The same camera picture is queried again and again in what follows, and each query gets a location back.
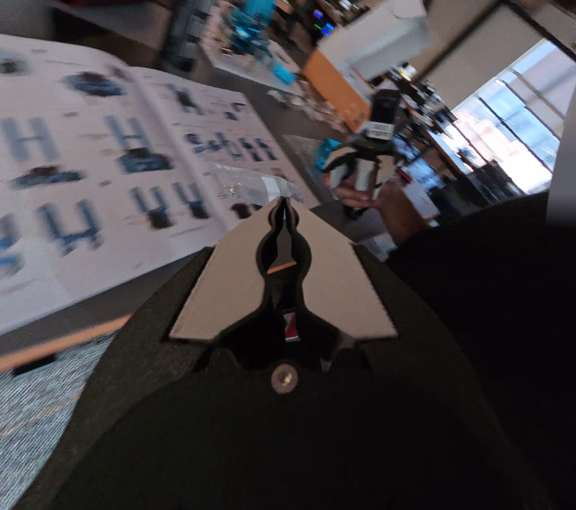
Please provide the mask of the pile of clear parts bags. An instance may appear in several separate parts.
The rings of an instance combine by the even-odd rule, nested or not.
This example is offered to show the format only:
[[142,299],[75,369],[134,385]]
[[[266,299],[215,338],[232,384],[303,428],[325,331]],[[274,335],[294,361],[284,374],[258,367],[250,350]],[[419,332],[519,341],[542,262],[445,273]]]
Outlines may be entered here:
[[338,128],[344,125],[341,115],[328,101],[318,100],[313,96],[299,96],[277,89],[269,89],[266,94],[286,108],[303,112],[311,120],[335,124],[338,125]]

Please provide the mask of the orange and white cardboard box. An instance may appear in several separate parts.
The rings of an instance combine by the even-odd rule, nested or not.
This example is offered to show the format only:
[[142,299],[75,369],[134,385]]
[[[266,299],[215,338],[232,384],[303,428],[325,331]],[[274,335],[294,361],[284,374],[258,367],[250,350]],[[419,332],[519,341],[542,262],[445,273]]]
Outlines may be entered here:
[[356,132],[371,113],[369,82],[432,43],[423,0],[385,0],[321,39],[302,74]]

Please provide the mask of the open instruction manual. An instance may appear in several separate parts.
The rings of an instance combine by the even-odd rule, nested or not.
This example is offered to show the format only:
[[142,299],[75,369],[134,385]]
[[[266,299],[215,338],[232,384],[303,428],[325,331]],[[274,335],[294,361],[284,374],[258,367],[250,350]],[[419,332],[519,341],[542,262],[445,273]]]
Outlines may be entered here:
[[210,246],[248,214],[213,165],[320,203],[241,92],[1,35],[1,334]]

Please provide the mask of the person's right forearm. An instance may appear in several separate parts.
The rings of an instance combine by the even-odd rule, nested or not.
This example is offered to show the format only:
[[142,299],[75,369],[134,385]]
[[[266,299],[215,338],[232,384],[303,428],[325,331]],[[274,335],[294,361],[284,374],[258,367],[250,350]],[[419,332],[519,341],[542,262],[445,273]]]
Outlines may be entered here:
[[405,244],[410,238],[429,228],[428,221],[421,216],[408,198],[394,204],[386,225],[396,246]]

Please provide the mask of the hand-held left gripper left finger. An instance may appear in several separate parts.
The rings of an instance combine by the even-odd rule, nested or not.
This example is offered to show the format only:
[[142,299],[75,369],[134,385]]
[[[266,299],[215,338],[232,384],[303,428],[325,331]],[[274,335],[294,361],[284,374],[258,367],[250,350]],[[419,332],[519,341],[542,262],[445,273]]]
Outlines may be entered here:
[[285,205],[285,198],[275,198],[218,241],[169,333],[172,340],[213,342],[261,308]]

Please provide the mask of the small clear screw bag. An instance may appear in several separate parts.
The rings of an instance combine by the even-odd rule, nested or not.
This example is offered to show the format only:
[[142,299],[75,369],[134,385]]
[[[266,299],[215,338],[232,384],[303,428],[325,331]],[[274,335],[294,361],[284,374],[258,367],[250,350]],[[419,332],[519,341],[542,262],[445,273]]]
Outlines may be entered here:
[[215,162],[210,168],[226,196],[235,201],[258,206],[265,206],[279,197],[304,202],[300,189],[282,177]]

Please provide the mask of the large grid window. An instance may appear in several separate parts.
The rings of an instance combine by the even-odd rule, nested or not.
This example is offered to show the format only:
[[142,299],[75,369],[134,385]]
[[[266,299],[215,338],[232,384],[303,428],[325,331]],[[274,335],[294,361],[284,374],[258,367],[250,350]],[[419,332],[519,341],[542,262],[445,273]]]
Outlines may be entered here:
[[494,163],[523,193],[550,186],[575,61],[541,40],[453,111],[445,142],[468,169]]

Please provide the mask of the person's dark clothing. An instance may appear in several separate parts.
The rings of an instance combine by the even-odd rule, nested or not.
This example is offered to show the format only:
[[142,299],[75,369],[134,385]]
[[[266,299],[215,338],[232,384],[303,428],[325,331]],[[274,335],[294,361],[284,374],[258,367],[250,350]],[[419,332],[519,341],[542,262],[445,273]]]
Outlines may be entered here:
[[415,233],[386,265],[443,321],[558,509],[575,509],[575,227],[548,192]]

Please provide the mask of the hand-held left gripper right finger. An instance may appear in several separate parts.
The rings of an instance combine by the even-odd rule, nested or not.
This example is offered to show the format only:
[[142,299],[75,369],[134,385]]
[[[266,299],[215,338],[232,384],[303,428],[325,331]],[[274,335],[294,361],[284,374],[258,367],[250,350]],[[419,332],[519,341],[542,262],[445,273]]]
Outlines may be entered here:
[[295,325],[301,340],[398,337],[349,239],[291,199],[287,231],[298,269]]

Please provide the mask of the person's right hand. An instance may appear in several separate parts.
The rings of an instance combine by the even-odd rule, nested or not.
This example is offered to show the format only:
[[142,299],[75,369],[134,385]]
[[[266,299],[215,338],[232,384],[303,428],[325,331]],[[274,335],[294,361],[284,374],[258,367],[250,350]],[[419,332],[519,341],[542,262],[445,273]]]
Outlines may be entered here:
[[374,209],[387,226],[401,221],[403,200],[406,197],[397,179],[391,178],[383,183],[375,198],[372,191],[356,190],[354,186],[355,183],[349,177],[334,189],[335,196],[345,207],[353,211]]

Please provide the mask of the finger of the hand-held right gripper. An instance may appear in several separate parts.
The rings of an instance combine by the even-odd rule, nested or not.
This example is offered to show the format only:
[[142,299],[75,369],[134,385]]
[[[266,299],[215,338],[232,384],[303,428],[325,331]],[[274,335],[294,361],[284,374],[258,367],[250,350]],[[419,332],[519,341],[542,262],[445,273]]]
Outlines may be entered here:
[[345,170],[354,170],[356,168],[356,148],[354,146],[338,146],[333,149],[327,155],[321,172],[328,174],[341,166],[343,166]]

